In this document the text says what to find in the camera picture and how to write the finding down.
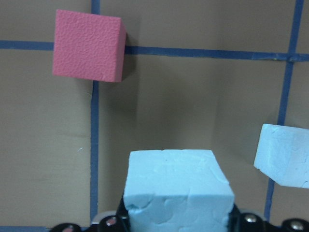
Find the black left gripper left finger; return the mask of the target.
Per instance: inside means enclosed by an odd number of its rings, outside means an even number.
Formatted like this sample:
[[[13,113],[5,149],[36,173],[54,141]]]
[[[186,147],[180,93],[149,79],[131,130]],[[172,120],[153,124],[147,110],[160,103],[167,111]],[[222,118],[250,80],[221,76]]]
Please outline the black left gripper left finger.
[[[105,211],[97,214],[91,225],[82,228],[74,223],[61,223],[52,228],[52,232],[128,232],[129,218],[123,197],[116,211]]]

